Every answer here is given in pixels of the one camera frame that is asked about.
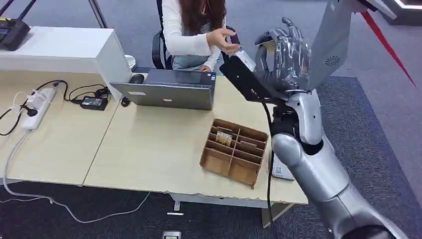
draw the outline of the power strip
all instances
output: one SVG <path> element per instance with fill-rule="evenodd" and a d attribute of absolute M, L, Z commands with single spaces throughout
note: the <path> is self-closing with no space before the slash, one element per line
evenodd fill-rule
<path fill-rule="evenodd" d="M 36 109 L 38 113 L 35 116 L 26 117 L 22 123 L 23 129 L 36 130 L 38 128 L 55 95 L 56 89 L 45 88 L 35 93 L 33 99 L 28 100 L 29 107 Z"/>

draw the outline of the dark carpet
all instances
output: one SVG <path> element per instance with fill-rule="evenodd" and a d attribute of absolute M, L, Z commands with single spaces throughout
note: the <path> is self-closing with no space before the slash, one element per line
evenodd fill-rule
<path fill-rule="evenodd" d="M 357 79 L 333 77 L 319 89 L 324 128 L 361 193 L 410 238 L 421 238 L 422 210 Z M 131 210 L 146 193 L 42 183 L 17 183 L 19 192 L 41 193 L 71 207 L 82 220 Z M 0 199 L 10 198 L 4 189 Z M 151 194 L 130 215 L 82 225 L 47 200 L 0 205 L 2 239 L 159 239 L 180 230 L 184 239 L 268 239 L 260 209 L 183 203 L 184 216 L 168 216 L 170 196 Z M 277 222 L 280 238 L 325 238 L 312 206 L 295 206 Z"/>

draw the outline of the cardboard organizer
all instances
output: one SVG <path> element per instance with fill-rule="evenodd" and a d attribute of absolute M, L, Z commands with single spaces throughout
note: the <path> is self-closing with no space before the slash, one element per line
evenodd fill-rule
<path fill-rule="evenodd" d="M 230 134 L 230 146 L 216 142 L 218 132 Z M 268 135 L 238 124 L 215 119 L 205 143 L 200 165 L 211 172 L 253 186 L 267 145 Z"/>

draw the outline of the desk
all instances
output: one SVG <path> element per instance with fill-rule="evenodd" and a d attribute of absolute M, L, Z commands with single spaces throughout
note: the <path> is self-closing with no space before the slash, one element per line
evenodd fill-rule
<path fill-rule="evenodd" d="M 66 80 L 69 90 L 104 83 L 98 74 L 0 72 L 1 113 L 12 105 L 17 92 L 30 94 L 32 89 L 57 79 Z M 22 104 L 24 99 L 25 94 L 21 94 L 17 102 Z M 63 95 L 58 92 L 40 127 L 31 133 L 13 157 L 8 178 L 82 185 L 116 108 L 117 102 L 111 99 L 104 112 L 83 110 L 79 105 L 63 102 Z M 0 131 L 9 131 L 15 120 L 16 114 L 10 113 L 0 121 Z M 9 138 L 0 136 L 2 169 L 5 158 L 22 133 L 18 126 Z M 3 170 L 0 170 L 0 177 L 3 177 Z"/>
<path fill-rule="evenodd" d="M 175 201 L 266 207 L 266 150 L 255 189 L 203 170 L 200 157 L 214 118 L 269 133 L 260 103 L 247 102 L 225 78 L 216 80 L 214 110 L 118 107 L 84 186 L 170 193 Z M 296 181 L 272 179 L 275 217 L 307 204 Z M 263 210 L 263 224 L 268 216 Z"/>

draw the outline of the red line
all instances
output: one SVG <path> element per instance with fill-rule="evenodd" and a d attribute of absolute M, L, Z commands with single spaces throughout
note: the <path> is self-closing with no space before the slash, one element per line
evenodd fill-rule
<path fill-rule="evenodd" d="M 388 51 L 388 53 L 393 57 L 393 59 L 396 61 L 396 63 L 400 66 L 400 68 L 403 70 L 403 72 L 407 75 L 407 77 L 409 78 L 409 80 L 412 82 L 412 84 L 415 86 L 415 88 L 417 89 L 418 87 L 416 86 L 415 82 L 413 81 L 413 79 L 411 78 L 410 74 L 408 73 L 408 71 L 406 70 L 405 66 L 403 65 L 402 61 L 400 60 L 400 58 L 397 56 L 396 52 L 394 51 L 394 49 L 391 47 L 391 45 L 388 43 L 387 39 L 385 39 L 383 33 L 381 32 L 381 29 L 378 27 L 378 25 L 375 23 L 374 19 L 371 17 L 371 15 L 366 11 L 366 12 L 361 12 L 363 18 L 366 20 L 366 22 L 368 23 L 369 27 L 371 27 L 372 31 L 375 33 L 375 35 L 378 37 L 378 39 L 380 40 L 380 42 L 383 44 L 383 46 L 385 47 L 385 49 Z"/>

